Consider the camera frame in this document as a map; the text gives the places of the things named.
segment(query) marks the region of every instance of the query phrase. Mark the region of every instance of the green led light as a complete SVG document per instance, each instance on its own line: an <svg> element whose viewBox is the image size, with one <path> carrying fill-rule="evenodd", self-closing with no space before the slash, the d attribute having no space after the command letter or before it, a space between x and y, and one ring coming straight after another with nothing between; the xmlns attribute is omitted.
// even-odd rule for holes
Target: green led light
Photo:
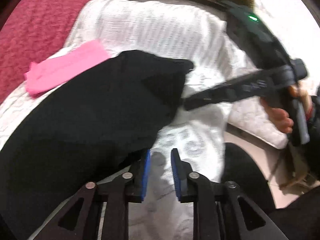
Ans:
<svg viewBox="0 0 320 240"><path fill-rule="evenodd" d="M256 21L256 22L259 21L258 18L254 17L254 16L249 15L248 17L249 17L251 20L254 20L254 21Z"/></svg>

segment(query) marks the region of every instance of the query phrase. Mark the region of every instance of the triangular cutout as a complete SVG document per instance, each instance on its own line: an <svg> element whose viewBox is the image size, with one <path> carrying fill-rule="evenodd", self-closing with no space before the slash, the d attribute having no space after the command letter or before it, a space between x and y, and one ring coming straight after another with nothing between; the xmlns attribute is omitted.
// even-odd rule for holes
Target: triangular cutout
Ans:
<svg viewBox="0 0 320 240"><path fill-rule="evenodd" d="M58 226L70 231L75 230L83 202L84 198L79 198L68 212L59 220Z"/></svg>
<svg viewBox="0 0 320 240"><path fill-rule="evenodd" d="M244 198L238 198L238 202L248 231L263 227L266 224L263 218L254 211L252 206L250 206Z"/></svg>

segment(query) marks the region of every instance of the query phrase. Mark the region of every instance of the finger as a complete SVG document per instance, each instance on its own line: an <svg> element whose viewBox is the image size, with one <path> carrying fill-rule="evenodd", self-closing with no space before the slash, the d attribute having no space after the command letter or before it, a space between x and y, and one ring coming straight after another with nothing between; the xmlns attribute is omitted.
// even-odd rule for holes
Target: finger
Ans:
<svg viewBox="0 0 320 240"><path fill-rule="evenodd" d="M287 127L292 127L292 126L293 126L293 120L290 118L286 118L284 120L276 122L277 128L287 128Z"/></svg>
<svg viewBox="0 0 320 240"><path fill-rule="evenodd" d="M261 104L262 107L265 109L265 111L266 111L267 109L271 108L271 107L268 105L267 101L266 101L264 98L260 98L260 104Z"/></svg>
<svg viewBox="0 0 320 240"><path fill-rule="evenodd" d="M289 114L285 110L280 109L280 108L272 108L271 115L273 116L273 118L275 120L283 120L283 119L289 117Z"/></svg>
<svg viewBox="0 0 320 240"><path fill-rule="evenodd" d="M289 87L289 93L293 97L300 96L305 113L310 110L310 108L312 107L312 99L307 90L300 89L298 93L297 87L295 85L292 85Z"/></svg>
<svg viewBox="0 0 320 240"><path fill-rule="evenodd" d="M280 132L282 133L292 133L292 128L291 127L287 127L287 128L280 128L278 129Z"/></svg>

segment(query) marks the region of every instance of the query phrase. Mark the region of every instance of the human hand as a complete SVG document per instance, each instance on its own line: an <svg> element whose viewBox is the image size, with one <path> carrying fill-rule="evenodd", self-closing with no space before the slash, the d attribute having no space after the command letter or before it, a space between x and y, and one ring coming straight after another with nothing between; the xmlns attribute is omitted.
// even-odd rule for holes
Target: human hand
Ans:
<svg viewBox="0 0 320 240"><path fill-rule="evenodd" d="M296 86L289 87L289 93L293 97L298 96L298 89ZM307 114L312 108L311 96L308 94L307 90L300 87L300 95L303 109ZM265 99L260 98L260 103L266 111L269 120L275 125L275 127L282 133L292 133L293 120L289 118L289 114L280 108L272 108L268 106Z"/></svg>

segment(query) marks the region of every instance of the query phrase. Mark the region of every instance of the red blanket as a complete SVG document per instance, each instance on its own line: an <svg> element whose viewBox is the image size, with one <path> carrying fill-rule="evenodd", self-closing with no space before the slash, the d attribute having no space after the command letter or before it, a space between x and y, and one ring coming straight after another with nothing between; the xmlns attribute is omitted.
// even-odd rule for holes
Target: red blanket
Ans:
<svg viewBox="0 0 320 240"><path fill-rule="evenodd" d="M0 31L0 103L24 80L32 61L62 48L89 0L21 0Z"/></svg>

